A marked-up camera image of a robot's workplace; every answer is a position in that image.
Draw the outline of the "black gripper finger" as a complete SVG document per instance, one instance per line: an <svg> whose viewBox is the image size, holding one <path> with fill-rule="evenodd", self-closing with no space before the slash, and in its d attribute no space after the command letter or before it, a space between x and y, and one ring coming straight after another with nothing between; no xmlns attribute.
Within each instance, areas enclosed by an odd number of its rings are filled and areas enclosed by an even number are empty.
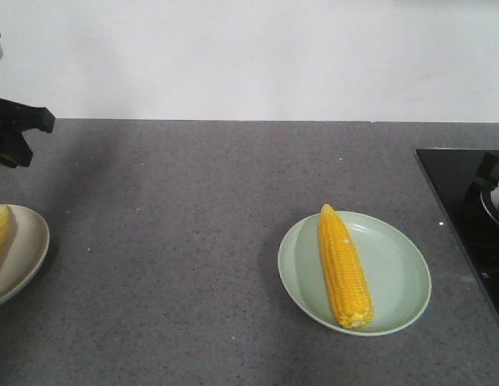
<svg viewBox="0 0 499 386"><path fill-rule="evenodd" d="M3 161L8 167L29 167L33 153L22 133L8 133L3 140Z"/></svg>
<svg viewBox="0 0 499 386"><path fill-rule="evenodd" d="M47 108L32 107L15 102L8 104L6 115L12 130L18 133L29 129L51 133L56 123L55 116Z"/></svg>

